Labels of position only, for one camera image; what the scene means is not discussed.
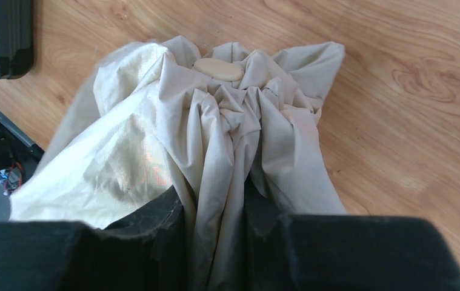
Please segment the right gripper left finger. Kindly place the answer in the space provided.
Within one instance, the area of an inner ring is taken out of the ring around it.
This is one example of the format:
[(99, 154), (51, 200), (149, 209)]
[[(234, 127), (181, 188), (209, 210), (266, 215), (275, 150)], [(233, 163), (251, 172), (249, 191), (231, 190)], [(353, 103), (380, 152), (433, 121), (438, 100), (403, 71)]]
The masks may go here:
[(0, 290), (185, 290), (176, 190), (104, 229), (79, 221), (0, 222)]

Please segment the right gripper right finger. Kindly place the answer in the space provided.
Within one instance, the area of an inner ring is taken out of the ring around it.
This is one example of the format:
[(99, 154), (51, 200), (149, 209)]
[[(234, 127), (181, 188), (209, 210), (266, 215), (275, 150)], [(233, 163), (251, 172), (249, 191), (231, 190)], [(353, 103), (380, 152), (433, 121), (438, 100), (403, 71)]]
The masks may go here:
[(292, 215), (245, 182), (248, 290), (460, 290), (437, 228), (406, 216)]

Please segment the beige folding umbrella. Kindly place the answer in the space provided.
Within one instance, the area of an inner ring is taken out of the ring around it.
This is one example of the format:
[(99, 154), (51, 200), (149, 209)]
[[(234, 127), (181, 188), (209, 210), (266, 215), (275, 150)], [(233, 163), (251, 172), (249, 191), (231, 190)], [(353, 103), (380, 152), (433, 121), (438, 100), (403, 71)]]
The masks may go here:
[(183, 36), (125, 45), (78, 90), (10, 219), (103, 229), (174, 187), (188, 288), (238, 290), (247, 178), (287, 213), (346, 212), (317, 128), (344, 57), (335, 42), (274, 55), (228, 42), (201, 56)]

